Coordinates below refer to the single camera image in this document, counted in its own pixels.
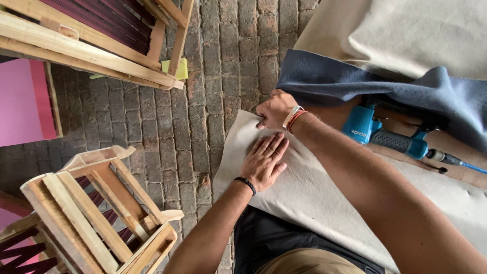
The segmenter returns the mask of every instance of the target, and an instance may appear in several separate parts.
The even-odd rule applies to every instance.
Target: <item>person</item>
[[[257,127],[282,130],[295,106],[290,94],[272,91],[257,107],[263,117]],[[292,133],[316,156],[402,274],[487,272],[483,255],[390,164],[311,113],[295,119]],[[272,187],[286,169],[280,159],[288,144],[283,133],[258,140],[239,177],[257,192]],[[234,227],[235,274],[384,273],[323,237],[247,206],[252,195],[249,185],[233,181],[184,239],[164,273],[214,274]]]

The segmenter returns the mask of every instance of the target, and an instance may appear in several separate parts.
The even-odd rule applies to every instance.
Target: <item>bangle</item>
[[[240,181],[240,182],[243,182],[246,185],[248,185],[249,188],[252,190],[252,197],[255,196],[255,187],[254,187],[254,185],[251,182],[249,182],[249,180],[247,180],[246,178],[242,178],[242,177],[237,177],[237,178],[235,178],[233,180],[234,181]]]

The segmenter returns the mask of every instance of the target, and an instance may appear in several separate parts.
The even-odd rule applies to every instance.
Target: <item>brick floor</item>
[[[89,73],[53,65],[65,137],[1,147],[0,189],[19,195],[23,182],[59,170],[76,153],[132,145],[137,151],[125,163],[161,210],[185,212],[173,224],[184,238],[213,202],[211,180],[238,109],[255,111],[269,97],[286,50],[317,2],[196,0],[184,90],[91,80]],[[161,60],[170,58],[175,28],[167,28]],[[232,273],[233,254],[230,240],[219,274]]]

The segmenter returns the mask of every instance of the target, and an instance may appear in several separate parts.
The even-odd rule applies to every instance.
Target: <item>yellow sponge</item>
[[[169,70],[169,62],[170,60],[161,62],[162,71],[165,73],[167,73]],[[181,58],[181,61],[179,61],[178,71],[176,72],[176,80],[182,80],[182,79],[187,79],[186,58]]]

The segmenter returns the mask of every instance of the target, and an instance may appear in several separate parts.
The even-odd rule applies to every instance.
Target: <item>blue hose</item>
[[[487,170],[481,169],[480,167],[477,167],[477,166],[474,166],[474,165],[471,165],[471,164],[468,164],[468,163],[465,163],[465,162],[462,162],[462,165],[464,167],[468,167],[468,168],[471,168],[471,169],[476,170],[478,172],[482,172],[482,173],[487,174]]]

